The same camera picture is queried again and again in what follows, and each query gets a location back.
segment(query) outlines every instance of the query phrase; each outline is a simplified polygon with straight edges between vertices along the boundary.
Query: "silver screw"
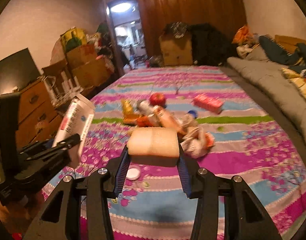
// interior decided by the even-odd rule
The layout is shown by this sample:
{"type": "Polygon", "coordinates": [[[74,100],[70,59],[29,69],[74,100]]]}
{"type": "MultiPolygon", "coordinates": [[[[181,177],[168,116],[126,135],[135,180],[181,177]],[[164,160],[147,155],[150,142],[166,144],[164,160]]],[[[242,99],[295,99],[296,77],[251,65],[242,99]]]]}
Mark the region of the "silver screw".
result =
{"type": "Polygon", "coordinates": [[[234,181],[235,182],[242,182],[242,177],[240,177],[240,176],[234,176],[234,181]]]}
{"type": "Polygon", "coordinates": [[[201,175],[205,175],[207,173],[207,169],[205,168],[199,168],[198,169],[198,173],[201,174],[201,175]]]}
{"type": "Polygon", "coordinates": [[[108,169],[106,169],[106,168],[100,168],[97,172],[101,175],[104,175],[104,174],[106,174],[107,171],[108,171],[108,169]]]}
{"type": "Polygon", "coordinates": [[[70,175],[66,175],[66,176],[63,178],[64,182],[69,182],[69,181],[71,181],[71,179],[72,179],[72,177],[71,177],[70,175]]]}

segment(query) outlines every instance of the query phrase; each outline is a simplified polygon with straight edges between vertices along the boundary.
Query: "gray mattress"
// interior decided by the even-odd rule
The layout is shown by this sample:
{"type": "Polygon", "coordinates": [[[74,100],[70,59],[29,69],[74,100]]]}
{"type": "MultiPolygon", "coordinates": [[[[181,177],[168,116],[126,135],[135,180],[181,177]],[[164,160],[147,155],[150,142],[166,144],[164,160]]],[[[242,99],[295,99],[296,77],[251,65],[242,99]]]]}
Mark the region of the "gray mattress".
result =
{"type": "Polygon", "coordinates": [[[271,61],[249,61],[236,57],[228,58],[227,62],[278,105],[306,142],[306,100],[297,88],[282,76],[280,69],[285,66],[271,61]]]}

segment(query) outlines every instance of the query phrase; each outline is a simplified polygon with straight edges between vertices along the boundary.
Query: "beige wall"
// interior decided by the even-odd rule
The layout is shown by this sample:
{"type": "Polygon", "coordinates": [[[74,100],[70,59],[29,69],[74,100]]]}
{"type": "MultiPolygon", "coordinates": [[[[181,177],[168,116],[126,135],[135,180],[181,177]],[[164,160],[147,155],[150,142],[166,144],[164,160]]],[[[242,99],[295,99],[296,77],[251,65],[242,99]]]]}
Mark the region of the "beige wall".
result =
{"type": "Polygon", "coordinates": [[[306,18],[294,0],[243,0],[252,32],[306,40],[306,18]]]}
{"type": "Polygon", "coordinates": [[[62,33],[73,26],[95,32],[105,10],[104,0],[11,0],[0,15],[0,60],[29,48],[39,69],[48,66],[62,33]]]}

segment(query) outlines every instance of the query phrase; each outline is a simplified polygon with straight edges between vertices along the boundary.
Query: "blue bottle cap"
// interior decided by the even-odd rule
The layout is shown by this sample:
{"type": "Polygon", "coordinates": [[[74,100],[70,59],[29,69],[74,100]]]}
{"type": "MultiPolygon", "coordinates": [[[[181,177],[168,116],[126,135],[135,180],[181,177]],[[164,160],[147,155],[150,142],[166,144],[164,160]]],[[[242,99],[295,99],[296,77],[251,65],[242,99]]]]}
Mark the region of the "blue bottle cap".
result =
{"type": "Polygon", "coordinates": [[[195,110],[190,110],[188,113],[193,115],[195,119],[197,118],[197,112],[195,110]]]}

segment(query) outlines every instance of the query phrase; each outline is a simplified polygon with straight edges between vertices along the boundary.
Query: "pink box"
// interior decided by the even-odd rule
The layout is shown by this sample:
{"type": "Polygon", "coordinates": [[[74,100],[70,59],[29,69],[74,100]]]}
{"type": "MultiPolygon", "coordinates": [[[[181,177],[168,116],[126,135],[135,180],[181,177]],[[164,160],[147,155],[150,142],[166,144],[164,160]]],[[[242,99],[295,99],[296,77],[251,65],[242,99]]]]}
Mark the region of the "pink box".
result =
{"type": "Polygon", "coordinates": [[[193,103],[195,106],[204,108],[208,111],[219,114],[222,111],[223,102],[218,99],[208,97],[203,94],[199,94],[195,96],[193,99],[193,103]]]}

